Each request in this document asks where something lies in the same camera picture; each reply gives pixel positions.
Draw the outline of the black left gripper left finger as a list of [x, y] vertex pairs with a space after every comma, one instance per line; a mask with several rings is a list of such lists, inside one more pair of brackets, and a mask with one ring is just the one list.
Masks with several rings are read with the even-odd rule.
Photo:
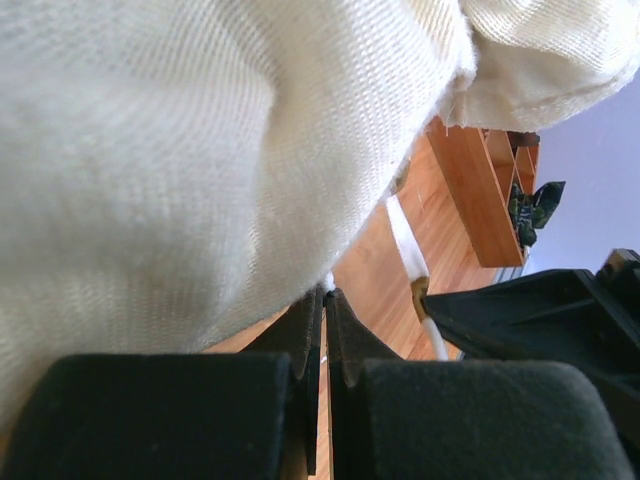
[[74, 355], [38, 382], [5, 479], [305, 479], [316, 472], [323, 294], [237, 353]]

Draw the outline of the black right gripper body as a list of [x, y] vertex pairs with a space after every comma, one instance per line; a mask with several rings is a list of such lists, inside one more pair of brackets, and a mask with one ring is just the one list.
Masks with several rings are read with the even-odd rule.
[[639, 319], [639, 254], [632, 249], [616, 248], [611, 251], [597, 281], [634, 319]]

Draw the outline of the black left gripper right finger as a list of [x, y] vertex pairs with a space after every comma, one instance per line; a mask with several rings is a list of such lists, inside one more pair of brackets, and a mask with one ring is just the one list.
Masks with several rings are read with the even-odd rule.
[[408, 361], [326, 299], [335, 479], [635, 479], [595, 386], [544, 361]]

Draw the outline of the large bear print cushion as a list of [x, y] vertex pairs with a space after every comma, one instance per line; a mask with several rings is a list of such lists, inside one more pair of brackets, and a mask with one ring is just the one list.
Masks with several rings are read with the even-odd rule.
[[60, 357], [295, 301], [432, 118], [543, 129], [638, 67], [635, 1], [3, 2], [2, 428]]

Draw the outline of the dark rolled fabric item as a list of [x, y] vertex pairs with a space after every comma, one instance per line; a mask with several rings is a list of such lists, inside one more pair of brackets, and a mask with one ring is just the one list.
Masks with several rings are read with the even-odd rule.
[[565, 181], [547, 182], [529, 195], [518, 183], [512, 184], [507, 210], [521, 250], [536, 243], [537, 231], [543, 229], [555, 213], [565, 185]]

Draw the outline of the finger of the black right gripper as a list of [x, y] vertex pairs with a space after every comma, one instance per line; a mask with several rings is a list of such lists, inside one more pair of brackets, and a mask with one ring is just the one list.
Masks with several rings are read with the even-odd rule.
[[570, 364], [632, 399], [639, 397], [639, 319], [581, 269], [556, 269], [422, 304], [463, 351], [498, 359]]

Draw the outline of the wooden compartment tray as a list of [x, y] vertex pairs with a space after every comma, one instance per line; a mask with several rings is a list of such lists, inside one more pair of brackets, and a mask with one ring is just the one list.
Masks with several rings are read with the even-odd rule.
[[458, 213], [483, 267], [520, 267], [509, 215], [512, 187], [535, 190], [540, 139], [536, 134], [447, 127], [436, 118], [426, 132]]

